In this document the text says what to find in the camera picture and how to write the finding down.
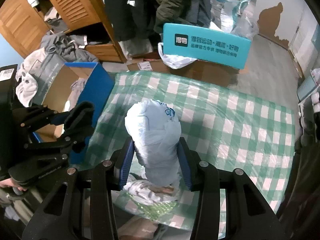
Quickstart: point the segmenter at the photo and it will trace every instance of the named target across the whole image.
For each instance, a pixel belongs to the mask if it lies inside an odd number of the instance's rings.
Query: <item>black square logo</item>
[[[188,35],[185,34],[175,34],[174,44],[176,46],[188,47]]]

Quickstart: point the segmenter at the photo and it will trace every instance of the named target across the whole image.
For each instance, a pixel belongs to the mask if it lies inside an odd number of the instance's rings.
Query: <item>wooden wardrobe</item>
[[[102,61],[125,62],[119,43],[104,11],[102,0],[50,0],[61,15],[70,33],[81,28],[102,24],[108,44],[87,45],[85,49]],[[41,14],[27,0],[6,0],[0,8],[0,33],[11,46],[25,58],[39,48],[40,41],[49,30]]]

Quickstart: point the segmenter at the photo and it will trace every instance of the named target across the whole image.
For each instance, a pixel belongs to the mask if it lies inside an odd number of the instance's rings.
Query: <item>brown wall stain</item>
[[[259,34],[288,49],[289,41],[286,39],[281,40],[279,39],[279,36],[275,36],[276,29],[278,28],[280,23],[280,15],[282,11],[283,6],[281,2],[278,3],[277,6],[264,9],[260,13],[258,19]]]

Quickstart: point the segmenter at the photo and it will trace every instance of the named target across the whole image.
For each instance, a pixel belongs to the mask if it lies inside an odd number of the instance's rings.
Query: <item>human hand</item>
[[[0,187],[2,187],[2,188],[5,188],[5,187],[16,187],[20,191],[26,191],[25,188],[20,187],[17,183],[15,183],[12,178],[0,181]]]

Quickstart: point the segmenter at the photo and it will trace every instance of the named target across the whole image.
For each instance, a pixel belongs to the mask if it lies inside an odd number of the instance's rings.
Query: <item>barcode sticker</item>
[[[138,63],[138,67],[139,67],[140,70],[152,71],[152,67],[150,65],[150,62],[148,62],[148,61],[144,61],[144,62]]]
[[[0,72],[0,81],[8,80],[11,78],[14,68],[5,69]]]

